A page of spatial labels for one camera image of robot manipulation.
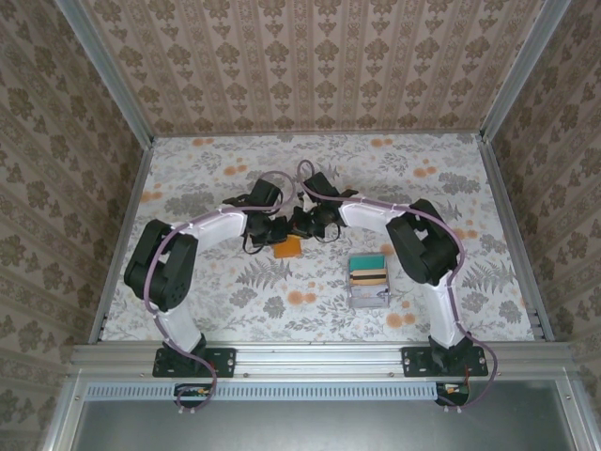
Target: perforated metal strip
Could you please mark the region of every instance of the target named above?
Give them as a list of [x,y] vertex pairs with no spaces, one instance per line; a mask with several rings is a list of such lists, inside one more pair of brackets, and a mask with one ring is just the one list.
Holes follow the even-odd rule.
[[[87,401],[174,400],[173,382],[94,382]],[[359,401],[436,399],[434,382],[221,382],[214,400],[230,401]],[[182,400],[198,399],[182,397]]]

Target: clear plastic container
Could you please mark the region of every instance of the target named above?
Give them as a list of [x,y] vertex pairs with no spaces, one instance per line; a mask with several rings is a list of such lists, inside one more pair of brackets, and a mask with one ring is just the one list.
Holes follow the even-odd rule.
[[[383,270],[386,278],[376,285],[351,284],[351,259],[353,257],[383,257]],[[386,257],[379,253],[353,254],[348,257],[347,290],[350,308],[387,308],[391,303],[391,288],[386,267]]]

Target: robotic arm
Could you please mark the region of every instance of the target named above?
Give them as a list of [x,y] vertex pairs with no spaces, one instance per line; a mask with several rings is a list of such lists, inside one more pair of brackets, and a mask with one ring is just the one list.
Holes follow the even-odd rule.
[[[430,346],[412,356],[411,364],[405,359],[406,375],[413,371],[418,377],[461,376],[467,365],[471,370],[474,357],[478,362],[484,353],[473,347],[473,340],[462,332],[455,319],[450,298],[454,287],[448,287],[448,280],[457,266],[459,249],[447,231],[424,219],[434,217],[442,223],[432,204],[420,199],[402,206],[371,201],[350,190],[339,194],[322,173],[311,176],[302,185],[313,207],[309,211],[296,207],[289,221],[284,216],[271,218],[278,210],[276,201],[282,193],[275,185],[260,179],[250,194],[225,201],[233,207],[223,205],[195,224],[178,226],[181,230],[175,235],[175,226],[159,220],[146,225],[125,271],[125,283],[137,297],[145,298],[151,260],[165,237],[172,235],[163,246],[148,292],[157,326],[168,337],[165,341],[171,340],[165,349],[184,350],[199,358],[206,356],[206,339],[195,326],[185,301],[198,253],[236,237],[244,237],[244,245],[250,238],[258,250],[285,241],[289,233],[323,239],[325,227],[335,224],[388,234],[403,269],[423,287],[430,315]],[[248,211],[249,207],[259,207],[262,211]],[[481,361],[480,367],[487,374],[485,363],[482,365]]]

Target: metal bar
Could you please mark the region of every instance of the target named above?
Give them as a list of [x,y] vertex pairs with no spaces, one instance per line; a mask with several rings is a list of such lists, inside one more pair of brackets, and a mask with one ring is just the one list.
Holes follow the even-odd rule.
[[98,310],[96,311],[96,317],[94,318],[94,324],[88,338],[88,343],[96,343],[100,337],[100,331],[102,323],[104,322],[105,315],[111,308],[111,302],[115,295],[116,283],[119,279],[121,272],[121,265],[125,258],[125,253],[128,249],[128,242],[130,241],[131,229],[133,228],[133,222],[135,220],[135,213],[138,211],[138,205],[140,204],[140,198],[142,197],[142,191],[144,190],[144,184],[146,183],[146,176],[150,170],[150,163],[152,161],[153,149],[149,148],[145,150],[138,167],[138,173],[131,189],[130,202],[128,208],[125,210],[125,216],[123,217],[123,224],[119,231],[119,238],[116,241],[115,253],[111,260],[111,266],[109,272],[104,281],[104,288],[100,295],[100,301]]
[[[166,400],[175,401],[175,382],[90,382],[86,401]],[[435,400],[434,382],[247,382],[224,381],[212,401],[358,401]],[[199,400],[183,395],[181,400]]]
[[516,101],[519,91],[528,80],[534,65],[545,50],[570,3],[567,0],[548,0],[543,4],[524,45],[517,54],[514,66],[507,74],[503,86],[482,124],[485,138],[492,141],[499,131],[507,113]]
[[[418,342],[210,344],[237,349],[234,379],[240,381],[456,381],[457,378],[404,377],[401,348],[424,345]],[[499,380],[557,380],[566,371],[570,374],[577,371],[564,343],[499,342],[490,343],[490,346],[499,357]],[[152,378],[154,355],[160,347],[158,341],[78,346],[71,357],[68,377],[87,381]],[[175,378],[161,381],[207,380]]]
[[557,380],[556,384],[576,449],[578,451],[600,449],[599,429],[594,422],[591,405],[584,393],[582,383],[566,374],[562,379]]
[[121,114],[128,121],[140,146],[143,150],[148,150],[151,146],[152,128],[146,121],[133,92],[128,89],[121,77],[118,65],[106,51],[98,31],[85,12],[83,2],[57,0],[56,3],[121,110]]
[[541,298],[541,293],[536,285],[536,279],[534,279],[534,272],[532,272],[532,266],[528,260],[528,254],[524,241],[519,233],[517,227],[516,216],[511,207],[511,201],[509,195],[505,189],[501,170],[497,164],[497,158],[495,152],[490,144],[490,140],[480,140],[478,142],[480,148],[480,154],[482,155],[482,162],[485,166],[486,176],[488,177],[488,183],[490,185],[490,191],[495,199],[495,205],[499,212],[499,219],[501,220],[501,226],[505,232],[505,239],[507,240],[507,248],[511,255],[514,269],[516,270],[516,278],[519,283],[519,289],[524,295],[526,303],[536,309],[538,319],[540,321],[540,327],[545,334],[545,339],[553,341],[555,336],[551,330],[551,323],[548,320],[547,311]]
[[70,451],[84,408],[87,381],[66,381],[58,399],[43,451]]

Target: mounting plate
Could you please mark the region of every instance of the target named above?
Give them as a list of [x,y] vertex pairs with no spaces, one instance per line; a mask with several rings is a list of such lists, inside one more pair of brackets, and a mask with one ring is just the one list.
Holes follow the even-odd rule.
[[488,366],[486,365],[485,352],[478,346],[473,346],[466,350],[462,363],[449,368],[448,372],[443,373],[439,370],[432,360],[432,348],[429,346],[419,346],[411,348],[402,348],[403,371],[406,378],[431,378],[431,377],[460,377],[466,376],[466,366],[470,376],[488,376]]
[[[234,377],[235,348],[205,348],[202,358],[215,368],[218,378]],[[196,361],[184,357],[170,348],[160,348],[155,354],[152,376],[155,378],[210,378],[210,372]]]

